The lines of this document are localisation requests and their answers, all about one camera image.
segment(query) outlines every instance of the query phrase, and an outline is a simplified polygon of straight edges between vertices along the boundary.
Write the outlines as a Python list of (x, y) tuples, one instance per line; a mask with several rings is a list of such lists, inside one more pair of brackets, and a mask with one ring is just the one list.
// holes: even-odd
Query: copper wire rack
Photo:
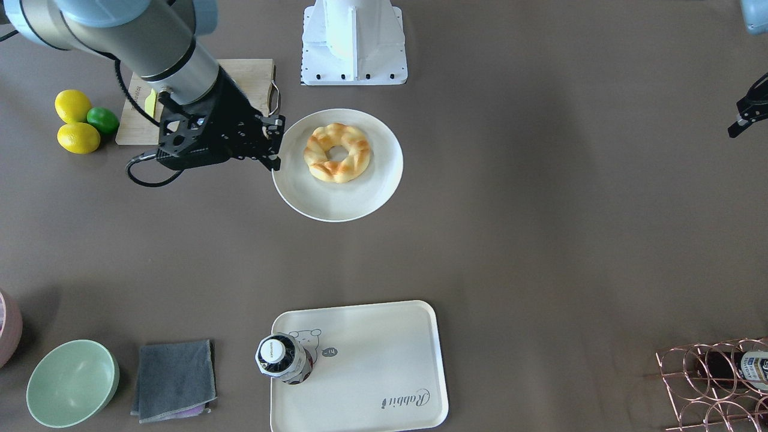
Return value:
[[(768, 337), (689, 344), (656, 353), (677, 419), (677, 426), (666, 430), (768, 432), (768, 391), (737, 373), (734, 353), (740, 351), (768, 351)], [(713, 374), (714, 364), (729, 367), (728, 377)]]

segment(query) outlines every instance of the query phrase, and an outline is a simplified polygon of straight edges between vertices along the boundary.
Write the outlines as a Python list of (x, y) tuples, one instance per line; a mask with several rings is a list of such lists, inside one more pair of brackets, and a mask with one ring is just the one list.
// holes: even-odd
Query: pink bowl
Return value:
[(0, 367), (13, 355), (22, 338), (22, 311), (16, 301), (0, 289)]

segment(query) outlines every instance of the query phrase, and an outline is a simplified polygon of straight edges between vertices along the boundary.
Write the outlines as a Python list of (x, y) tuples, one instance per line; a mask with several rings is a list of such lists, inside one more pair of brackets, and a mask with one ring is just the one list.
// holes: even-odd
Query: yellow lemon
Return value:
[(88, 110), (91, 109), (91, 101), (82, 91), (70, 89), (56, 95), (54, 106), (56, 114), (65, 123), (78, 123), (85, 121)]
[(61, 126), (56, 134), (58, 143), (72, 153), (91, 153), (101, 143), (101, 136), (88, 123), (68, 123)]

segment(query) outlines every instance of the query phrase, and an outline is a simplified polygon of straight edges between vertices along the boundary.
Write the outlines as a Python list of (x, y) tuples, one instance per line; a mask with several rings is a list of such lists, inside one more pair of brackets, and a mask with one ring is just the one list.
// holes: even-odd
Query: donut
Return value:
[[(349, 153), (343, 161), (329, 161), (328, 150), (344, 147)], [(315, 129), (306, 142), (304, 161), (310, 173), (322, 181), (346, 183), (368, 168), (371, 146), (366, 135), (354, 126), (332, 123)]]

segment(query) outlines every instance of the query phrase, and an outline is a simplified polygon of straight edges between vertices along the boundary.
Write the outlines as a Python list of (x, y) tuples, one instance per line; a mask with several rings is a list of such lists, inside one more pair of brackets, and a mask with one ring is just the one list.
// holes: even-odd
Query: gray towel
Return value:
[(139, 423), (198, 415), (216, 399), (210, 341), (141, 347), (131, 415)]

